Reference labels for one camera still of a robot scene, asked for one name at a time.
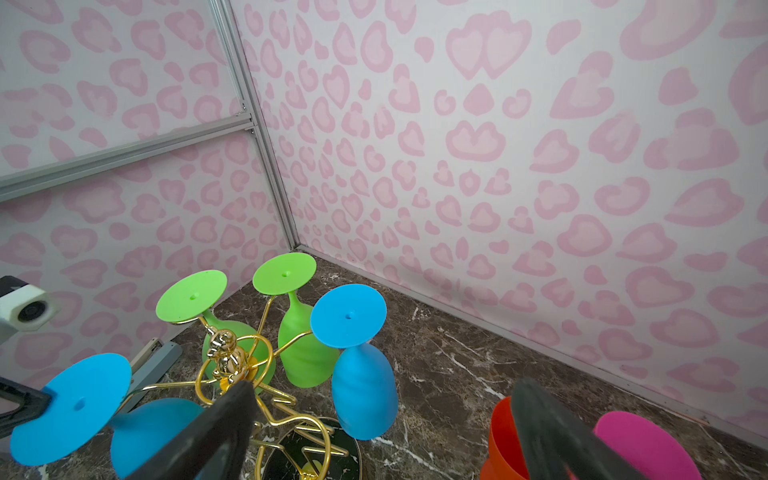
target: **baseboard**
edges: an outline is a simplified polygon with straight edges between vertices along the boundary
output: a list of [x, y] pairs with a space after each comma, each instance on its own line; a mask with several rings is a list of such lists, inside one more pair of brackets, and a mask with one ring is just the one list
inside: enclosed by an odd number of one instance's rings
[[504, 338], [509, 339], [512, 342], [518, 343], [523, 346], [527, 346], [529, 349], [535, 350], [539, 353], [543, 353], [546, 356], [559, 360], [565, 363], [566, 365], [572, 366], [575, 369], [579, 369], [582, 372], [588, 373], [589, 375], [596, 376], [599, 379], [605, 382], [608, 382], [611, 385], [614, 385], [626, 392], [629, 392], [630, 394], [636, 397], [639, 397], [643, 400], [646, 400], [650, 403], [660, 406], [662, 409], [665, 409], [668, 412], [673, 413], [674, 415], [678, 415], [682, 418], [688, 419], [692, 422], [700, 423], [702, 425], [711, 426], [713, 429], [717, 429], [717, 430], [720, 430], [721, 432], [728, 433], [730, 435], [733, 435], [734, 437], [737, 437], [738, 439], [742, 439], [745, 442], [751, 443], [757, 447], [768, 450], [767, 438], [761, 437], [756, 433], [743, 429], [738, 425], [734, 425], [733, 423], [729, 423], [729, 422], [726, 422], [725, 420], [718, 419], [716, 417], [708, 415], [699, 409], [695, 409], [693, 407], [685, 405], [682, 402], [678, 402], [677, 400], [671, 399], [660, 393], [654, 392], [653, 390], [646, 389], [645, 387], [638, 385], [637, 383], [630, 382], [629, 380], [623, 379], [620, 376], [617, 376], [613, 373], [607, 372], [596, 366], [590, 365], [589, 363], [585, 363], [585, 362], [582, 362], [581, 360], [575, 359], [572, 356], [565, 355], [564, 353], [559, 352], [555, 349], [552, 349], [548, 346], [544, 346], [530, 339], [526, 339], [522, 336], [515, 335], [514, 333], [504, 330], [499, 326], [496, 326], [492, 323], [486, 322], [485, 320], [481, 320], [474, 316], [468, 315], [467, 313], [462, 312], [461, 310], [458, 310], [456, 308], [453, 308], [452, 306], [448, 306], [448, 305], [445, 305], [444, 303], [440, 303], [437, 300], [429, 298], [428, 296], [422, 295], [421, 293], [418, 293], [418, 292], [414, 292], [413, 290], [400, 286], [397, 283], [390, 282], [389, 280], [382, 278], [380, 276], [374, 275], [367, 270], [364, 270], [357, 266], [350, 265], [347, 262], [338, 260], [335, 257], [331, 257], [330, 255], [327, 255], [325, 253], [321, 253], [306, 245], [299, 245], [297, 250], [310, 253], [316, 257], [322, 258], [323, 260], [327, 260], [335, 265], [338, 265], [342, 268], [345, 268], [354, 273], [357, 273], [360, 276], [364, 276], [369, 280], [380, 283], [383, 286], [386, 286], [388, 288], [391, 288], [392, 290], [400, 292], [403, 295], [410, 296], [414, 300], [418, 300], [419, 302], [426, 303], [427, 305], [433, 308], [436, 308], [437, 310], [445, 312], [449, 315], [457, 316], [458, 318], [466, 322], [479, 326], [480, 328], [488, 330], [489, 332], [493, 332], [496, 335], [503, 336]]

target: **red cup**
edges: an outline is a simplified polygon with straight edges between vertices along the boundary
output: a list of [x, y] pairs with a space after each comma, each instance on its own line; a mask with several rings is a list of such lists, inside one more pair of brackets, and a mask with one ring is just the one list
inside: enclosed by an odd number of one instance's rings
[[493, 409], [491, 433], [488, 435], [490, 458], [480, 471], [480, 480], [530, 479], [510, 405], [511, 397], [507, 397]]

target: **black marble base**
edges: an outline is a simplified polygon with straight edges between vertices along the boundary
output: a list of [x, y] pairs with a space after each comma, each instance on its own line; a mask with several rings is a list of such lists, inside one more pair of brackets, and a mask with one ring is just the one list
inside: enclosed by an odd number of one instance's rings
[[[768, 452], [762, 449], [671, 414], [557, 360], [326, 261], [318, 260], [317, 274], [299, 290], [299, 298], [314, 304], [328, 290], [347, 283], [372, 285], [386, 299], [388, 319], [372, 343], [392, 363], [400, 397], [395, 425], [379, 439], [360, 442], [361, 460], [369, 480], [478, 478], [488, 457], [488, 426], [493, 408], [510, 395], [515, 381], [523, 376], [544, 386], [590, 427], [601, 415], [613, 410], [651, 420], [685, 447], [706, 480], [768, 478]], [[222, 302], [215, 313], [220, 319], [255, 326], [265, 302], [266, 297], [245, 286]], [[265, 330], [267, 338], [276, 342], [277, 328], [287, 308], [286, 296], [275, 301]], [[164, 381], [194, 377], [200, 366], [203, 333], [196, 325], [176, 337], [175, 341], [184, 348], [184, 356]], [[330, 382], [314, 389], [298, 389], [287, 382], [278, 365], [272, 385], [297, 396], [299, 411], [335, 416]], [[159, 396], [194, 399], [194, 392], [153, 392], [144, 401]], [[267, 431], [267, 435], [273, 441], [282, 432]], [[0, 462], [0, 478], [112, 479], [110, 438], [110, 432], [102, 432], [80, 451], [43, 468]], [[244, 478], [253, 477], [255, 454], [248, 453]]]

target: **wall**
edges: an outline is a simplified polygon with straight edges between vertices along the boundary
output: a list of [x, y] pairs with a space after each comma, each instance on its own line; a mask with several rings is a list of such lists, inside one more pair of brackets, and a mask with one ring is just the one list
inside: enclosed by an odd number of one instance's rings
[[207, 0], [8, 0], [0, 45], [0, 176], [240, 111]]
[[303, 243], [768, 436], [768, 4], [234, 0]]
[[222, 270], [226, 298], [285, 252], [245, 133], [0, 204], [0, 274], [41, 286], [62, 308], [0, 346], [0, 372], [40, 387], [96, 353], [133, 358], [181, 331], [154, 314], [180, 278]]

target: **camera lens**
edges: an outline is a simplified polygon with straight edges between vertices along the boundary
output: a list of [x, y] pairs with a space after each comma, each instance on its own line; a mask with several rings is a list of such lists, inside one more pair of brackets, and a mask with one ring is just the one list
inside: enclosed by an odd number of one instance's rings
[[45, 302], [32, 302], [18, 314], [19, 322], [31, 322], [45, 313]]

